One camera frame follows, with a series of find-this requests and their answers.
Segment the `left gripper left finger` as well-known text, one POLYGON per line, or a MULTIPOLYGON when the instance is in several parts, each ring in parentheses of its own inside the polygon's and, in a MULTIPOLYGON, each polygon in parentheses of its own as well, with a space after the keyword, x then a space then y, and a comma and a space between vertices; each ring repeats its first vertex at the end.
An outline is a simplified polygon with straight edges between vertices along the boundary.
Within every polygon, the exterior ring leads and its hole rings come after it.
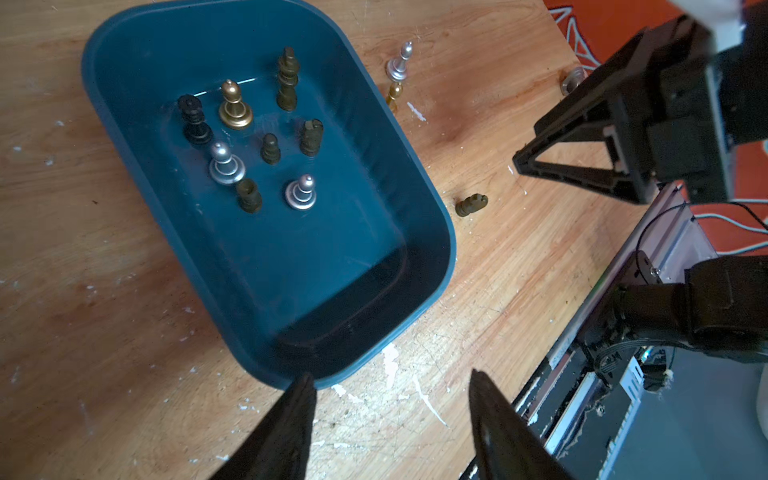
POLYGON ((214 479, 304 479, 317 404, 314 378, 299 375, 214 479))

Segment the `teal plastic storage box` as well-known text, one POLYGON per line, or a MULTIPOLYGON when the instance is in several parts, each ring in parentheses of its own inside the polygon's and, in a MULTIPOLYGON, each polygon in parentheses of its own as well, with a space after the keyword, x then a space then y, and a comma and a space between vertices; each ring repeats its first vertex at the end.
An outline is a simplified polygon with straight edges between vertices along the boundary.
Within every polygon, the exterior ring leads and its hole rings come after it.
POLYGON ((445 292, 456 260, 450 215, 342 30, 302 1, 185 1, 114 15, 88 40, 85 90, 227 347, 257 380, 284 389, 310 373, 342 382, 445 292), (276 101, 278 58, 300 63, 297 107, 276 101), (233 80, 253 111, 235 130, 219 118, 233 80), (203 106, 207 145, 183 135, 177 100, 203 106), (299 148, 319 119, 319 153, 299 148), (273 133, 281 160, 261 158, 273 133), (253 214, 236 184, 209 174, 221 141, 263 199, 253 214), (309 210, 285 201, 314 177, 309 210))

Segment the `gold chess piece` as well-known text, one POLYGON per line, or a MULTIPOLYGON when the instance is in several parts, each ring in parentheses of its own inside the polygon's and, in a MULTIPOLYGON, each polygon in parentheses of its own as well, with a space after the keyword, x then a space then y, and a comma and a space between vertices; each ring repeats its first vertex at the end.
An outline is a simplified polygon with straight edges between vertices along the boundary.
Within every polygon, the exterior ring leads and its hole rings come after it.
POLYGON ((253 122, 253 111, 243 101, 240 86, 233 80, 227 79, 221 85, 223 101, 219 106, 219 118, 222 123, 235 130, 247 128, 253 122))
POLYGON ((385 101, 386 105, 393 113, 397 111, 397 99, 401 95, 402 91, 403 85, 401 82, 392 82, 389 86, 385 101))

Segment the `silver chess piece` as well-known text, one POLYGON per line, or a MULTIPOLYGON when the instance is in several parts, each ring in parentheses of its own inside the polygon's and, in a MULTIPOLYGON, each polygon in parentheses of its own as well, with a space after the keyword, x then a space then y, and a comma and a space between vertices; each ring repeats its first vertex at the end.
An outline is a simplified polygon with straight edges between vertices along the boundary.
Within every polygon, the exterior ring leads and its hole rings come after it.
POLYGON ((210 145, 209 174, 220 185, 234 185, 246 174, 244 162, 232 153, 228 144, 216 141, 210 145))
POLYGON ((309 210, 317 200, 315 179, 310 174, 304 174, 292 181, 286 187, 286 203, 295 210, 309 210))
POLYGON ((388 78, 392 82, 404 82, 407 79, 408 71, 407 64, 413 54, 413 42, 406 41, 399 54, 396 57, 391 58, 385 66, 385 71, 388 78))

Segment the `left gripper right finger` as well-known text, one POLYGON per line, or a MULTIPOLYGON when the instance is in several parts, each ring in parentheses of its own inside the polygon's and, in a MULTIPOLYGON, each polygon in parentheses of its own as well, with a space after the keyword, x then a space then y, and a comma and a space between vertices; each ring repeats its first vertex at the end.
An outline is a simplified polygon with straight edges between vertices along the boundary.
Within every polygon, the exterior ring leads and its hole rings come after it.
POLYGON ((474 369, 468 388, 481 479, 569 479, 491 378, 474 369))

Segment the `dark chess piece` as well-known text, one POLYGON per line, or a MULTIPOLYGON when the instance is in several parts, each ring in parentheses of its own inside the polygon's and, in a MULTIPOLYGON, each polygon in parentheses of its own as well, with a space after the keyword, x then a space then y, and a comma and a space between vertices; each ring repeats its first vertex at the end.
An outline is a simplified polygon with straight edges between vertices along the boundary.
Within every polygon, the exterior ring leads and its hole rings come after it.
POLYGON ((296 86, 299 82, 300 63, 292 47, 285 47, 278 58, 278 92, 277 105, 287 112, 297 107, 296 86))
POLYGON ((306 120, 300 132, 300 151, 307 157, 315 157, 319 153, 323 135, 324 125, 321 120, 306 120))
POLYGON ((455 212, 459 217, 466 217, 484 209, 488 205, 488 197, 475 193, 455 205, 455 212))
POLYGON ((205 121, 202 102, 185 94, 178 98, 177 106, 184 122, 184 137, 193 145, 207 145, 213 138, 213 131, 205 121))
POLYGON ((263 205, 263 199, 256 182, 250 178, 244 178, 236 184, 238 204, 247 213, 259 211, 263 205))
POLYGON ((273 133, 266 133, 262 139, 261 158, 269 165, 276 165, 281 160, 278 138, 273 133))

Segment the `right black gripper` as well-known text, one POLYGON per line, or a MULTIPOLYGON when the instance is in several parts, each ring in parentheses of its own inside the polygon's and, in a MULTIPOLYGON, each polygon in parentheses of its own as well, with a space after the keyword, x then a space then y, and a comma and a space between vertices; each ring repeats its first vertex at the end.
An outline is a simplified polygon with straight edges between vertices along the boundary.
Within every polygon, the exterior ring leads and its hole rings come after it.
POLYGON ((657 183, 681 181, 693 203, 734 196, 731 148, 710 32, 681 16, 636 34, 534 126, 513 157, 518 173, 648 204, 657 183), (609 169, 548 163, 562 143, 602 142, 609 169))

